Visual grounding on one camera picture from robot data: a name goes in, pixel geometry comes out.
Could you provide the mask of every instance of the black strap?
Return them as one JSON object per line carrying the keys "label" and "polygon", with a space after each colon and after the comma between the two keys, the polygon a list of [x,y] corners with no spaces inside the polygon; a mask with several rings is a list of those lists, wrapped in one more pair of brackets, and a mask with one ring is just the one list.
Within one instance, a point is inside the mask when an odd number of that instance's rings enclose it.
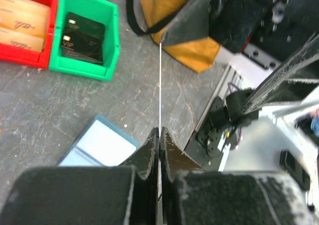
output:
{"label": "black strap", "polygon": [[153,25],[147,31],[143,31],[138,22],[136,21],[136,16],[134,13],[134,0],[126,0],[126,17],[128,19],[129,26],[131,27],[132,31],[137,35],[146,35],[146,34],[154,34],[159,32],[163,29],[168,23],[170,23],[174,17],[177,15],[180,9],[169,14],[165,18],[161,19],[158,23]]}

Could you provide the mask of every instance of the gray tabletop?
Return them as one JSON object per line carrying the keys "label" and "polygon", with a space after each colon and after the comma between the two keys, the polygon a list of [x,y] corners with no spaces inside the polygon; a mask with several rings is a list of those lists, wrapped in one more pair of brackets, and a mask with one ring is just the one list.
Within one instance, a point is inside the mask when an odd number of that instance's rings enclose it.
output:
{"label": "gray tabletop", "polygon": [[[0,62],[0,208],[22,171],[55,165],[99,112],[140,143],[159,125],[159,47],[131,32],[125,0],[108,1],[119,6],[121,40],[111,82]],[[138,1],[136,12],[143,18]],[[222,73],[216,65],[196,74],[163,53],[162,125],[178,146],[186,145]]]}

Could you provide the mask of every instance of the green plastic box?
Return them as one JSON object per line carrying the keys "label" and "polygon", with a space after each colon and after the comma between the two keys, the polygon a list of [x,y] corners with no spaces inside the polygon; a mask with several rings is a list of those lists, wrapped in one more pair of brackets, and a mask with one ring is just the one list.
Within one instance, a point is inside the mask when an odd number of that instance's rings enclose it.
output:
{"label": "green plastic box", "polygon": [[[66,14],[72,12],[105,25],[103,66],[61,56]],[[59,0],[49,69],[110,81],[120,55],[118,7],[106,0]]]}

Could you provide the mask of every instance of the purple cable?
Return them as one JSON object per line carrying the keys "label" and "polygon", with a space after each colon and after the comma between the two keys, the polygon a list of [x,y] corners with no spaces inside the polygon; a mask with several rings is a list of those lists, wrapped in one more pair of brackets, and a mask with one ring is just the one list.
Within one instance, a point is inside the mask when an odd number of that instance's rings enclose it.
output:
{"label": "purple cable", "polygon": [[[227,85],[228,85],[228,89],[229,89],[229,92],[230,92],[230,93],[233,92],[232,87],[235,88],[236,90],[240,90],[240,88],[239,88],[237,85],[235,85],[234,83],[232,83],[232,82],[228,82]],[[239,129],[239,133],[238,133],[238,138],[237,138],[237,144],[236,144],[236,146],[238,146],[239,143],[240,143],[240,141],[241,141],[241,134],[242,134],[242,131],[241,131],[241,128],[240,128],[240,129]]]}

